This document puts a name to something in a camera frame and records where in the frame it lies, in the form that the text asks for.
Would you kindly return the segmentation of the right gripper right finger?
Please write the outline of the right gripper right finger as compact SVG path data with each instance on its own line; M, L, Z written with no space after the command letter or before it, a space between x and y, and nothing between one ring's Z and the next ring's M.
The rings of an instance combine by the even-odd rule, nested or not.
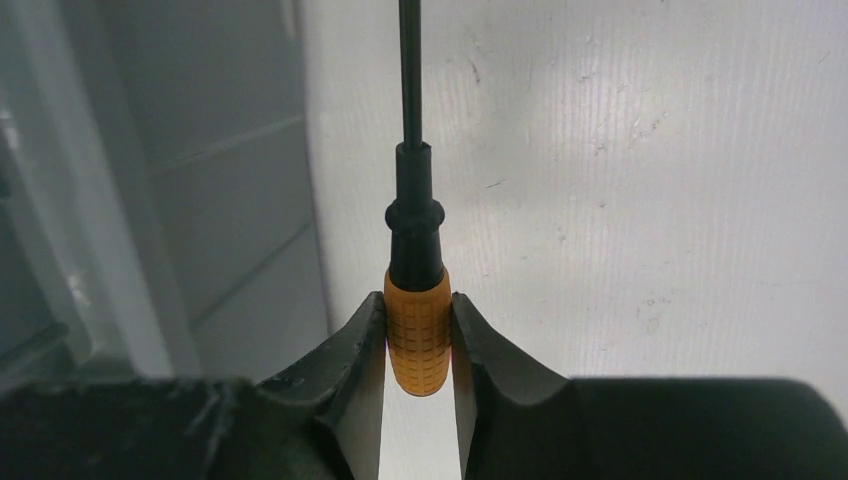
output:
M566 378L452 299L466 479L843 479L847 430L775 378Z

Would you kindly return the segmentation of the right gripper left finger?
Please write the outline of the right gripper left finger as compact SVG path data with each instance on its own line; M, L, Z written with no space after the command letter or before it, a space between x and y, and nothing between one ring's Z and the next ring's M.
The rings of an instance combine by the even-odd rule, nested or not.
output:
M260 382L33 382L1 396L5 479L375 479L385 305Z

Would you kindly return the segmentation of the orange handled screwdriver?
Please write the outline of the orange handled screwdriver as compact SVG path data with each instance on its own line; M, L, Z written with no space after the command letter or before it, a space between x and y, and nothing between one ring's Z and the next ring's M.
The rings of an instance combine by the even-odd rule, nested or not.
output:
M450 363L450 280L439 229L442 205L432 190L432 149L423 138L421 4L399 4L403 139L396 147L396 198L384 281L387 346L398 385L425 397L444 385Z

